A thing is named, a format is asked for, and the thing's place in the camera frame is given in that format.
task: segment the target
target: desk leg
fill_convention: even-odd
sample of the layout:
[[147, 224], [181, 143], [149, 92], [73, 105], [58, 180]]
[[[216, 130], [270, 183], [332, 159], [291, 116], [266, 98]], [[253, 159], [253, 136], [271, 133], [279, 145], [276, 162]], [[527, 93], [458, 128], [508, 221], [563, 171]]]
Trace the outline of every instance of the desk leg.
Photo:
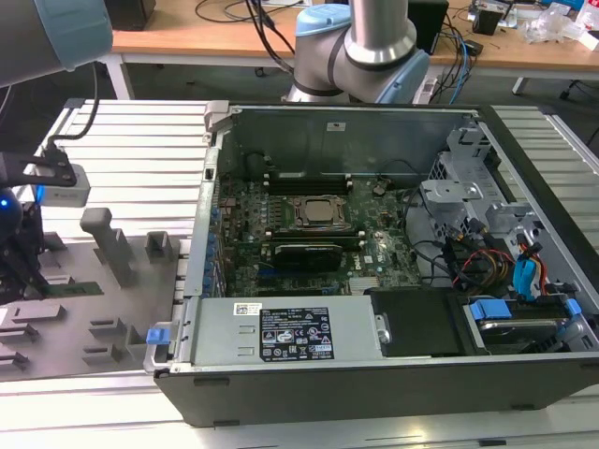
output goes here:
[[106, 64], [112, 87], [119, 100], [133, 100], [133, 88], [129, 80], [129, 72], [127, 72], [126, 64], [123, 62], [123, 56], [119, 53], [111, 53], [100, 60]]
[[518, 78], [518, 81], [516, 81], [516, 84], [514, 84], [514, 87], [512, 87], [512, 94], [522, 94], [522, 91], [524, 91], [524, 88], [526, 87], [526, 84], [528, 84], [529, 79], [530, 78]]

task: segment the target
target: gray robot arm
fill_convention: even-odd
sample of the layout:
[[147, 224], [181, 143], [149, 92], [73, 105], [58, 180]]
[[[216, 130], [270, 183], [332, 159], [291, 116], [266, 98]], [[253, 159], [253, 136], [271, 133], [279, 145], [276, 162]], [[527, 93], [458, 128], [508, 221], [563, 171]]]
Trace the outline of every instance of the gray robot arm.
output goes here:
[[74, 70], [111, 48], [103, 0], [0, 1], [0, 87]]
[[296, 29], [294, 85], [287, 101], [408, 103], [429, 55], [416, 48], [407, 0], [352, 0], [304, 9]]

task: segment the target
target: black box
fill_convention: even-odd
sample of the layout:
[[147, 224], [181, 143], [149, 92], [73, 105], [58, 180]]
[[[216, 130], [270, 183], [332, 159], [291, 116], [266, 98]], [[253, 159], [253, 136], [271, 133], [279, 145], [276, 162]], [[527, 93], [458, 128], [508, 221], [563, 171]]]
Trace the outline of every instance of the black box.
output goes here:
[[493, 36], [497, 29], [497, 23], [503, 16], [503, 12], [479, 9], [476, 11], [472, 31], [479, 35]]
[[104, 2], [112, 28], [119, 31], [142, 31], [156, 7], [156, 0], [104, 0]]
[[[349, 3], [348, 0], [327, 0], [327, 3]], [[416, 27], [416, 46], [433, 54], [443, 27], [449, 3], [447, 0], [409, 0], [408, 19]]]

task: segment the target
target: floor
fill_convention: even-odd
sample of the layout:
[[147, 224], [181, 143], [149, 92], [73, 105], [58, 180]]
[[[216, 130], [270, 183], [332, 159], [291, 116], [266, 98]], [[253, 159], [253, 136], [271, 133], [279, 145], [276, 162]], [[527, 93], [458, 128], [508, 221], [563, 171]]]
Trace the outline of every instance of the floor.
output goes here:
[[[257, 77], [253, 68], [130, 65], [129, 70], [138, 99], [226, 98], [272, 103], [280, 101], [291, 82], [286, 74], [274, 68], [267, 68], [263, 78]], [[573, 89], [568, 100], [561, 100], [559, 94], [567, 87], [567, 80], [534, 80], [523, 95], [514, 96], [511, 87], [515, 80], [483, 78], [474, 74], [457, 103], [549, 107], [584, 141], [599, 126], [599, 83]], [[115, 98], [108, 77], [102, 77], [99, 84], [102, 98]], [[451, 94], [444, 94], [441, 103], [447, 102]], [[33, 152], [69, 97], [93, 96], [89, 66], [16, 86], [0, 115], [0, 148], [2, 151]], [[599, 137], [591, 148], [599, 154]]]

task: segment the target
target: power supply label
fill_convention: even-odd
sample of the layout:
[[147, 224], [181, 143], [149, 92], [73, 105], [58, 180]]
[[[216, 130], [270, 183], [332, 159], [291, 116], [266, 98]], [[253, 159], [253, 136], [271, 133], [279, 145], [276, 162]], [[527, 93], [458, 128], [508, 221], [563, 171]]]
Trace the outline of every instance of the power supply label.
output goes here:
[[260, 358], [265, 362], [335, 358], [329, 308], [262, 309]]

